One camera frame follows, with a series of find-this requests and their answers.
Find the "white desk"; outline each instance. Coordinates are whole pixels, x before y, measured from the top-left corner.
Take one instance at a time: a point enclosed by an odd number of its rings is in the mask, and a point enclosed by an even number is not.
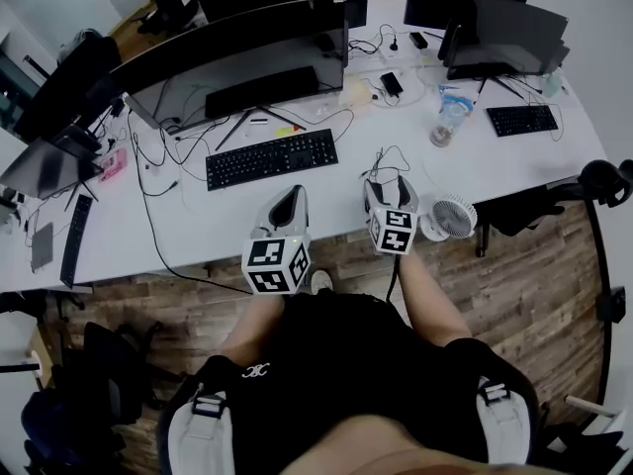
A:
[[[398,32],[414,30],[402,24],[404,11],[404,0],[370,0],[367,27],[350,31],[350,36],[371,39],[383,23],[392,24]],[[439,41],[427,38],[430,48],[439,48]],[[143,182],[148,192],[161,192],[175,179],[180,181],[166,195],[148,198],[158,244],[171,267],[241,254],[242,243],[252,229],[260,206],[293,184],[302,184],[307,189],[312,238],[327,238],[362,229],[366,216],[359,174],[372,166],[381,147],[392,144],[401,148],[410,163],[407,179],[418,194],[437,191],[425,175],[424,166],[442,190],[459,194],[472,203],[575,176],[591,160],[605,158],[591,122],[569,83],[565,84],[567,94],[560,92],[548,100],[559,104],[563,113],[565,134],[558,142],[554,142],[549,133],[497,138],[484,109],[524,103],[496,84],[488,83],[475,112],[453,142],[445,148],[434,146],[428,135],[439,111],[439,95],[428,88],[421,100],[410,103],[419,99],[424,89],[412,68],[420,62],[419,52],[413,48],[407,34],[399,35],[400,50],[397,53],[389,50],[391,41],[391,36],[387,36],[381,49],[387,65],[378,55],[353,57],[346,72],[360,72],[361,77],[369,77],[377,84],[382,73],[395,70],[405,89],[401,107],[383,109],[368,105],[356,110],[353,124],[336,144],[337,165],[208,192],[206,183],[180,171],[168,157],[163,167],[150,167],[149,170],[144,169],[145,161],[141,159]],[[422,68],[419,77],[430,83],[433,77],[441,77],[443,72],[442,67]],[[337,100],[336,95],[324,95],[282,107],[310,121],[318,121],[339,109]],[[558,112],[553,110],[553,113],[558,118]],[[238,117],[232,117],[228,124],[206,134],[212,151]],[[349,120],[349,113],[341,113],[321,125],[309,126],[308,130],[331,128],[336,139]],[[158,133],[137,115],[131,116],[131,122],[145,154],[159,161],[162,146]],[[111,132],[117,134],[120,126],[127,126],[124,117],[115,121]],[[243,126],[221,151],[272,139],[274,129],[279,126],[283,124]],[[194,142],[188,140],[179,144],[181,156]],[[168,138],[168,143],[173,152],[173,139]],[[77,265],[77,283],[163,269],[153,246],[138,189],[130,142],[127,141],[125,146],[129,151],[127,169],[106,183],[91,182],[99,202],[93,203],[88,219]],[[200,143],[185,164],[200,178],[206,177],[206,155],[207,148]],[[385,164],[402,165],[402,162],[394,152]],[[74,203],[66,213],[62,211],[68,195],[51,199],[42,207],[39,228],[53,222],[57,232],[70,221]],[[34,200],[31,210],[39,203]],[[59,286],[66,233],[62,232],[54,240],[54,262],[36,274],[31,271],[31,251],[25,248],[24,232],[14,226],[11,235],[0,236],[0,291]]]

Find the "parquet floor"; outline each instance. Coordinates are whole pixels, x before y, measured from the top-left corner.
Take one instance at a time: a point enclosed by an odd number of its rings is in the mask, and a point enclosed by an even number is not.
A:
[[[563,216],[518,237],[493,231],[484,259],[475,257],[475,246],[474,238],[432,243],[418,237],[415,244],[474,335],[521,369],[541,403],[550,404],[548,422],[582,421],[586,415],[563,400],[568,394],[595,400],[603,350],[593,306],[599,273],[585,206],[569,204]],[[314,269],[332,274],[337,290],[385,297],[393,260],[375,256],[366,233],[316,241],[311,256]],[[213,263],[211,276],[246,286],[236,259]],[[86,311],[67,309],[77,345],[90,321],[110,329],[127,322],[140,331],[161,321],[165,330],[156,336],[149,362],[189,373],[217,352],[248,301],[211,285],[148,275],[96,284],[95,294],[83,299]],[[398,284],[392,299],[406,317]],[[173,388],[158,391],[167,398]],[[135,425],[119,427],[128,445],[125,464],[135,473],[158,472],[156,419],[145,409]]]

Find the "black keyboard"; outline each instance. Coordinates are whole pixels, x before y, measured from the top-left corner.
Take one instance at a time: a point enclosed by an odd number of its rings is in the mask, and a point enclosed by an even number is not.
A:
[[[486,111],[500,138],[558,130],[549,106],[493,107]]]
[[[83,238],[83,230],[88,221],[90,206],[92,206],[92,198],[79,195],[75,212],[72,214],[70,230],[68,231],[68,238],[66,239],[66,249],[63,252],[63,260],[61,261],[61,274],[59,279],[66,287],[72,287],[74,285],[79,248],[81,246],[81,239]]]
[[[241,147],[207,157],[207,189],[217,190],[338,163],[330,129]]]

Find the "person's arm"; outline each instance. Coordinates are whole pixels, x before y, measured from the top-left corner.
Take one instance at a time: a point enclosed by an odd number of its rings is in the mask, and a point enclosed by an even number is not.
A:
[[[472,336],[466,321],[414,249],[401,257],[400,283],[411,326],[424,339],[446,346],[454,339]]]
[[[283,313],[282,296],[254,296],[220,347],[220,353],[239,366],[255,363]]]

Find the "white fan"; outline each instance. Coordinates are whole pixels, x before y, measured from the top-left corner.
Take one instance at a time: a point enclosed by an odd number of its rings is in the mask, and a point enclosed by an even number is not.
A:
[[[422,233],[432,241],[444,241],[449,236],[457,239],[473,235],[477,211],[459,195],[446,194],[429,204],[427,214],[419,217]]]

